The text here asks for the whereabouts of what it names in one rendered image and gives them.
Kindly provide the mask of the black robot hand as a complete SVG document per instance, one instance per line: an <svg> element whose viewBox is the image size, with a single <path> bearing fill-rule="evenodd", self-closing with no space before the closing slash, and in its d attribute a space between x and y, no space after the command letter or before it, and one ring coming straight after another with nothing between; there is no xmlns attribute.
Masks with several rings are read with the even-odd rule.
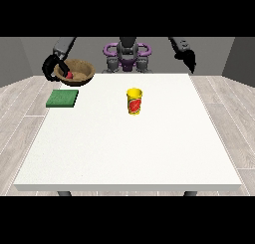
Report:
<svg viewBox="0 0 255 244"><path fill-rule="evenodd" d="M65 64L63 60L61 60L56 54L50 55L42 66L42 71L48 81L51 82L59 82L60 79L56 76L52 76L54 72L54 68L56 66L59 66L60 69L64 72L64 77L68 76L68 73L70 72L70 69Z"/></svg>
<svg viewBox="0 0 255 244"><path fill-rule="evenodd" d="M174 55L177 60L182 60L185 66L189 69L191 73L194 73L196 67L195 53L192 50L186 50L183 52L177 52Z"/></svg>

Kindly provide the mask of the brown wooden bowl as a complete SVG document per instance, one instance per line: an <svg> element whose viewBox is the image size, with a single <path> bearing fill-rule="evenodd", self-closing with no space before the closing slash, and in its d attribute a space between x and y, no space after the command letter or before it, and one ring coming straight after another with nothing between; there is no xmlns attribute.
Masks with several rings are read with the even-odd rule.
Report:
<svg viewBox="0 0 255 244"><path fill-rule="evenodd" d="M94 76L96 70L94 66L83 60L78 59L68 59L65 60L65 64L70 69L73 74L71 79L64 77L64 72L59 66L54 68L55 75L60 79L60 81L70 87L80 87L88 83Z"/></svg>

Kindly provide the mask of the green square pad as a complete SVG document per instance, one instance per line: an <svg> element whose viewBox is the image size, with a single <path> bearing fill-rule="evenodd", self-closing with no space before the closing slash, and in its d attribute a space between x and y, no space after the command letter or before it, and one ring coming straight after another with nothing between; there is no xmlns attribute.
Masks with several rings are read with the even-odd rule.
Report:
<svg viewBox="0 0 255 244"><path fill-rule="evenodd" d="M47 108L72 108L75 105L78 90L53 90L47 102Z"/></svg>

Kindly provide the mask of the yellow cup with melon print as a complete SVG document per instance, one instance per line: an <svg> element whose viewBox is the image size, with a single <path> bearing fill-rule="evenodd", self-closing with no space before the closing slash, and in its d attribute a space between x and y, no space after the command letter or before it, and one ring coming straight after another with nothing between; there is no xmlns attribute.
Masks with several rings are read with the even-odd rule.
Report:
<svg viewBox="0 0 255 244"><path fill-rule="evenodd" d="M127 110L130 115L138 115L140 112L142 90L130 88L127 90Z"/></svg>

